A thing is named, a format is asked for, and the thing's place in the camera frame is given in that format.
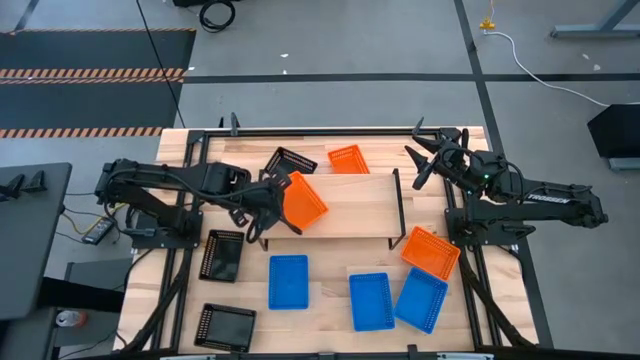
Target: orange basket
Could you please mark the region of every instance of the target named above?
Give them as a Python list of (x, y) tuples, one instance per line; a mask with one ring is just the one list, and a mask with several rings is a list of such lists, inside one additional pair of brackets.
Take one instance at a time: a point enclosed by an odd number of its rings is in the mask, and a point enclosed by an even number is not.
[(304, 230), (329, 211), (299, 171), (289, 174), (291, 185), (284, 190), (284, 216)]
[(368, 174), (369, 168), (364, 162), (358, 145), (329, 152), (329, 161), (336, 174)]
[(444, 281), (449, 279), (460, 249), (416, 226), (402, 250), (402, 259)]

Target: blue basket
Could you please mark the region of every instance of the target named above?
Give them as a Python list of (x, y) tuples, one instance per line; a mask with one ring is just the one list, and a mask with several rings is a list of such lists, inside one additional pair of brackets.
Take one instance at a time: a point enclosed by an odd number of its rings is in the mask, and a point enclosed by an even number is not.
[(349, 289), (353, 327), (356, 331), (389, 330), (396, 327), (387, 274), (351, 275)]
[(269, 261), (269, 309), (309, 307), (309, 260), (306, 255), (272, 256)]
[(395, 316), (431, 334), (447, 295), (446, 282), (412, 268), (396, 303)]

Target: desk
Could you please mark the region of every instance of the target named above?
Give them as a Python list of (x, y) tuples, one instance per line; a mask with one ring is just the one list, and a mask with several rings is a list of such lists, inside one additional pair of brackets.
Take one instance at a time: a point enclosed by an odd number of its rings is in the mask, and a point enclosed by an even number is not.
[[(487, 149), (481, 127), (469, 128), (471, 149)], [(157, 163), (182, 166), (187, 141), (193, 141), (195, 131), (165, 130), (160, 139)], [(361, 129), (239, 129), (240, 137), (225, 137), (229, 130), (220, 129), (206, 142), (207, 161), (222, 161), (247, 168), (258, 175), (278, 146), (318, 162), (316, 174), (330, 174), (327, 152), (358, 144), (372, 174), (390, 174), (399, 169), (407, 231), (420, 225), (441, 237), (447, 236), (444, 209), (447, 197), (443, 181), (431, 176), (420, 191), (411, 188), (415, 167), (404, 150), (412, 145), (408, 128)], [(191, 163), (198, 161), (202, 144), (194, 146)], [(167, 203), (176, 201), (176, 194), (156, 191)], [(205, 213), (201, 239), (206, 240), (216, 224)], [(407, 344), (416, 344), (420, 351), (467, 351), (473, 349), (467, 305), (460, 273), (456, 270), (449, 280), (449, 291), (433, 335), (397, 320), (392, 331), (356, 333), (351, 320), (348, 276), (355, 273), (386, 272), (391, 282), (392, 296), (397, 299), (410, 269), (400, 253), (404, 241), (390, 251), (387, 239), (277, 239), (264, 252), (258, 244), (245, 244), (238, 279), (235, 284), (198, 280), (204, 246), (192, 253), (189, 284), (184, 301), (183, 321), (177, 328), (181, 353), (211, 353), (210, 349), (193, 345), (195, 331), (206, 302), (244, 307), (257, 311), (252, 353), (316, 353), (316, 352), (405, 352)], [(530, 311), (518, 261), (497, 248), (484, 247), (488, 278), (494, 298), (504, 313), (530, 341), (537, 334)], [(306, 254), (310, 263), (310, 307), (303, 311), (269, 311), (267, 309), (268, 261), (272, 255)], [(474, 257), (469, 256), (474, 264)], [(133, 269), (125, 295), (120, 334), (133, 338), (155, 307), (162, 283), (166, 250), (155, 250)], [(181, 259), (176, 255), (175, 270)], [(485, 344), (489, 343), (489, 327), (484, 309), (476, 300), (479, 328)], [(170, 344), (174, 309), (165, 317), (161, 347)]]

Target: black basket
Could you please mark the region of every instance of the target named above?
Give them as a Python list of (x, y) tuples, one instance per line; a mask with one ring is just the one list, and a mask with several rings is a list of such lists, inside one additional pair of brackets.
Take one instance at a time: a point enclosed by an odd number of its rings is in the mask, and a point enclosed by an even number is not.
[(200, 280), (235, 282), (240, 267), (244, 234), (211, 230), (204, 249)]
[(194, 345), (233, 352), (249, 352), (256, 323), (254, 310), (204, 304)]
[(287, 174), (291, 174), (294, 171), (300, 171), (302, 174), (313, 174), (316, 171), (316, 167), (318, 167), (317, 162), (283, 147), (278, 147), (271, 160), (267, 163), (265, 170), (269, 174), (273, 174), (276, 168), (282, 169)]

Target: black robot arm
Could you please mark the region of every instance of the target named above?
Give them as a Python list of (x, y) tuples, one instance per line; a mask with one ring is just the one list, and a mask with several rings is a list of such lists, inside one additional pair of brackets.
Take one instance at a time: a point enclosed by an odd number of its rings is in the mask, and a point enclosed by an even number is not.
[[(431, 162), (405, 147), (418, 168), (413, 187), (422, 188), (431, 173), (446, 178), (470, 199), (464, 219), (467, 224), (560, 220), (572, 226), (594, 228), (608, 221), (600, 199), (591, 192), (590, 186), (525, 179), (520, 169), (504, 155), (469, 150), (467, 129), (442, 129), (441, 132), (443, 136), (433, 140), (413, 136), (416, 143), (434, 155)], [(481, 200), (483, 195), (502, 204)]]
[(254, 242), (263, 230), (271, 228), (278, 221), (300, 233), (285, 219), (282, 211), (284, 189), (289, 184), (286, 174), (251, 182), (248, 170), (220, 162), (179, 168), (120, 159), (104, 165), (95, 195), (98, 204), (105, 206), (127, 203), (153, 217), (159, 227), (169, 229), (178, 236), (193, 232), (199, 235), (197, 208), (200, 204), (193, 204), (192, 208), (196, 211), (166, 205), (144, 188), (185, 191), (202, 201), (229, 210), (229, 215), (239, 227), (249, 223), (244, 214), (251, 215), (253, 220), (247, 240)]

